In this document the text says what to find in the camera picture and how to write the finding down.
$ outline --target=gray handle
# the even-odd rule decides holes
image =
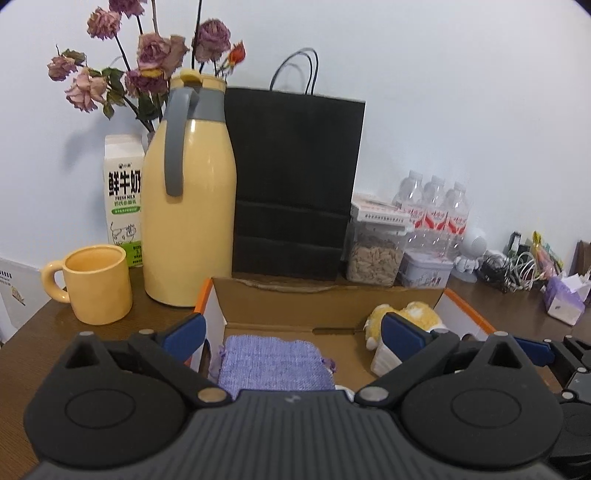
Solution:
[[[199,95],[190,87],[177,88],[171,95],[166,109],[166,136],[164,137],[164,184],[166,194],[180,197],[183,194],[184,133],[191,103],[197,103]]]

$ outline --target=cardboard box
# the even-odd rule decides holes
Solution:
[[[449,289],[318,286],[214,278],[205,282],[195,308],[206,319],[206,343],[186,363],[198,371],[205,349],[210,355],[210,378],[215,380],[221,362],[220,348],[230,335],[306,340],[316,345],[324,357],[335,361],[335,383],[356,391],[376,378],[370,370],[374,352],[365,348],[363,325],[368,315],[382,303],[402,309],[415,300],[433,307],[447,328],[460,337],[470,333],[484,340],[495,331]]]

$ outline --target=black paper bag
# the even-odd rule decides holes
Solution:
[[[234,271],[334,279],[365,103],[229,88],[225,105],[238,174]]]

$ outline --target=screw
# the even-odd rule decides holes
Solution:
[[[226,399],[228,394],[218,387],[207,387],[197,393],[197,398],[205,403],[218,403]]]
[[[359,390],[359,396],[366,401],[383,401],[388,398],[388,390],[382,387],[363,387]]]

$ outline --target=bag handle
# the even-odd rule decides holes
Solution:
[[[312,59],[307,54],[307,52],[309,52],[309,51],[314,53],[314,57],[316,59],[316,68],[314,70],[314,79],[313,80],[312,80]],[[281,70],[287,65],[287,63],[292,58],[297,57],[298,55],[305,55],[306,57],[308,57],[308,61],[310,62],[310,77],[308,78],[308,85],[306,85],[305,95],[308,94],[308,88],[310,87],[311,80],[312,80],[312,90],[310,91],[310,94],[314,95],[314,87],[316,86],[316,79],[318,77],[319,61],[318,61],[318,52],[311,47],[302,48],[302,49],[292,53],[283,61],[283,63],[281,63],[281,65],[279,65],[279,68],[275,71],[275,74],[273,75],[273,78],[271,79],[271,84],[269,85],[269,91],[271,91],[271,92],[273,91],[273,87],[275,86],[275,82],[277,81],[277,77],[279,76],[279,73],[281,72]]]

